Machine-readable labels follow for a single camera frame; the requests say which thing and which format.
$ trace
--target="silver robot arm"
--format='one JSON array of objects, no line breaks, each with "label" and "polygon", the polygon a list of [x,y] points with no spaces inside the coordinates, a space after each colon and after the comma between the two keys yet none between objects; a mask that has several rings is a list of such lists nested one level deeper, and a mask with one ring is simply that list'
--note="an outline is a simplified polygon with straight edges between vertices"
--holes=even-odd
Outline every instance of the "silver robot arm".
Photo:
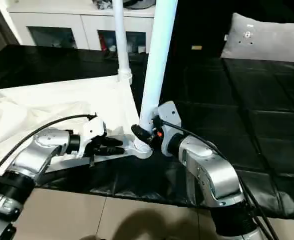
[{"label": "silver robot arm", "polygon": [[172,101],[154,112],[154,132],[138,125],[132,131],[152,148],[166,156],[175,156],[199,183],[203,205],[211,211],[216,232],[221,240],[262,240],[260,229],[247,209],[238,175],[232,165],[205,142],[183,135],[181,130],[163,124],[181,126],[181,119]]},{"label": "silver robot arm", "polygon": [[105,134],[103,121],[96,117],[85,124],[81,135],[70,130],[48,128],[34,135],[0,176],[0,240],[11,240],[16,232],[11,224],[54,156],[78,153],[82,157],[91,140]]}]

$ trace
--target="wall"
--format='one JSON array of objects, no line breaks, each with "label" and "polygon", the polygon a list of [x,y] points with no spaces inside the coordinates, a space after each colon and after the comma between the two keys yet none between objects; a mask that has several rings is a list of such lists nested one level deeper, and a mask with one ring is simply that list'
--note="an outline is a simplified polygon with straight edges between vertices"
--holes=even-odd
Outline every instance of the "wall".
[{"label": "wall", "polygon": [[16,36],[18,42],[21,44],[21,39],[18,35],[18,32],[10,18],[9,13],[7,12],[7,7],[9,7],[11,4],[14,4],[15,2],[17,2],[18,0],[0,0],[0,11],[3,15],[3,17],[5,18],[7,24],[9,25],[10,29],[12,30],[13,34]]}]

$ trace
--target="glass cabinet door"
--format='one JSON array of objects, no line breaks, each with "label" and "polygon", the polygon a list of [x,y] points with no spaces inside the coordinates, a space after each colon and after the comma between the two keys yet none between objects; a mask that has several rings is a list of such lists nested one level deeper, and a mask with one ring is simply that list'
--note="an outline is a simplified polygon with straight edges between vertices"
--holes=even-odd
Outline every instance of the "glass cabinet door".
[{"label": "glass cabinet door", "polygon": [[[113,16],[82,15],[89,48],[116,51],[115,19]],[[124,17],[129,53],[148,53],[153,18]]]},{"label": "glass cabinet door", "polygon": [[71,28],[27,26],[37,46],[56,48],[77,48]]},{"label": "glass cabinet door", "polygon": [[23,45],[89,49],[80,15],[11,12]]},{"label": "glass cabinet door", "polygon": [[[110,30],[98,30],[100,48],[102,51],[115,52],[117,48],[116,33]],[[128,53],[146,52],[146,33],[127,31]]]}]

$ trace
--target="white cabinet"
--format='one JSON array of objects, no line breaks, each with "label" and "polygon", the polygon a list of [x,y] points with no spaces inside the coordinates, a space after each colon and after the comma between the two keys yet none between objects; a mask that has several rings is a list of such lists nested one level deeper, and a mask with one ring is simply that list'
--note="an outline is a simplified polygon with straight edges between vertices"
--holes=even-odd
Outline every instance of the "white cabinet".
[{"label": "white cabinet", "polygon": [[[115,50],[111,9],[92,0],[19,0],[7,11],[23,45]],[[155,7],[124,10],[128,52],[149,52]]]},{"label": "white cabinet", "polygon": [[[102,50],[116,45],[115,20],[113,16],[82,15],[82,22],[91,50]],[[138,52],[145,47],[149,52],[153,18],[124,17],[127,32],[128,51]]]},{"label": "white cabinet", "polygon": [[89,49],[81,16],[11,12],[23,45]]}]

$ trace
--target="black cable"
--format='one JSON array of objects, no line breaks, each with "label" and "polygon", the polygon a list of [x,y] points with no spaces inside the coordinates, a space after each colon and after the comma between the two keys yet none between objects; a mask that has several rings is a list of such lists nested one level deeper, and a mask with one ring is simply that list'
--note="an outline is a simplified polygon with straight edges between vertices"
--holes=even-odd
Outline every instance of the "black cable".
[{"label": "black cable", "polygon": [[240,180],[240,184],[244,190],[244,192],[246,192],[250,199],[252,200],[254,206],[256,207],[256,209],[258,209],[258,211],[260,212],[261,214],[261,217],[263,219],[263,221],[266,223],[272,237],[274,238],[274,240],[279,240],[275,230],[273,229],[269,219],[267,218],[267,216],[265,215],[264,211],[262,210],[262,208],[260,207],[258,201],[256,200],[256,198],[254,197],[254,195],[252,194],[251,190],[248,188],[248,186],[243,182],[242,178],[239,176],[239,180]]},{"label": "black cable", "polygon": [[69,120],[69,119],[76,119],[76,118],[88,118],[89,120],[95,118],[96,115],[90,115],[90,114],[79,114],[79,115],[73,115],[73,116],[66,116],[66,117],[62,117],[59,118],[57,120],[51,121],[46,123],[45,125],[37,128],[36,130],[32,131],[31,133],[29,133],[27,136],[25,136],[22,140],[20,140],[0,161],[0,167],[1,165],[3,165],[3,163],[10,157],[10,155],[13,154],[14,151],[17,150],[17,148],[19,148],[26,140],[28,140],[30,137],[32,137],[33,135],[35,135],[37,132],[51,126],[54,125],[56,123],[65,121],[65,120]]},{"label": "black cable", "polygon": [[[160,121],[161,121],[161,123],[164,124],[164,125],[167,125],[167,126],[172,127],[172,128],[174,128],[174,129],[180,130],[180,131],[182,131],[182,132],[184,132],[184,133],[186,133],[186,134],[188,134],[188,135],[191,135],[191,136],[195,137],[196,139],[202,141],[203,143],[205,143],[206,145],[208,145],[209,147],[211,147],[215,152],[217,152],[217,154],[219,154],[221,157],[223,157],[225,160],[227,160],[227,158],[222,154],[222,152],[221,152],[221,151],[220,151],[220,150],[219,150],[214,144],[212,144],[211,142],[205,140],[204,138],[202,138],[202,137],[196,135],[195,133],[193,133],[193,132],[191,132],[191,131],[189,131],[189,130],[186,130],[186,129],[180,127],[180,126],[174,125],[174,124],[172,124],[172,123],[170,123],[170,122],[167,122],[167,121],[164,121],[164,120],[162,120],[162,119],[161,119]],[[266,223],[266,225],[267,225],[267,227],[268,227],[268,229],[269,229],[269,231],[270,231],[270,233],[271,233],[273,239],[274,239],[274,240],[279,240],[279,238],[278,238],[276,232],[274,231],[274,229],[273,229],[273,227],[271,226],[271,224],[270,224],[268,218],[267,218],[266,215],[264,214],[264,212],[263,212],[262,208],[260,207],[258,201],[255,199],[254,195],[252,194],[252,192],[250,191],[250,189],[248,188],[248,186],[244,183],[244,181],[242,180],[242,178],[241,178],[240,176],[238,176],[238,177],[239,177],[239,180],[240,180],[240,184],[241,184],[241,186],[242,186],[242,188],[243,188],[243,192],[244,192],[244,194],[246,194],[247,196],[250,197],[250,199],[252,200],[252,202],[253,202],[255,208],[258,209],[258,211],[261,213],[261,217],[262,217],[263,221]],[[263,226],[262,223],[260,222],[260,220],[259,220],[258,218],[257,218],[257,220],[258,220],[258,223],[257,223],[257,224],[258,224],[258,225],[260,224],[261,226]],[[263,228],[262,228],[262,231],[263,231],[264,234],[267,233],[267,231],[266,231],[266,229],[264,228],[264,226],[263,226]],[[269,234],[267,234],[266,237],[270,237],[270,238],[268,238],[268,239],[269,239],[269,240],[272,240],[272,238],[271,238],[271,236],[270,236]]]},{"label": "black cable", "polygon": [[[242,180],[242,178],[240,176],[239,176],[239,180],[240,180],[240,184],[241,184],[242,189],[244,189],[245,188],[244,187],[244,182],[243,182],[243,180]],[[245,196],[245,199],[247,200],[247,203],[250,205],[250,207],[252,207],[250,197],[249,197],[246,190],[243,191],[243,195]],[[253,218],[256,221],[259,228],[262,230],[263,234],[266,236],[266,238],[268,240],[274,240],[274,238],[269,234],[269,232],[267,231],[267,229],[265,228],[265,226],[262,224],[262,222],[260,221],[260,219],[258,218],[258,216],[255,213],[253,213]]]}]

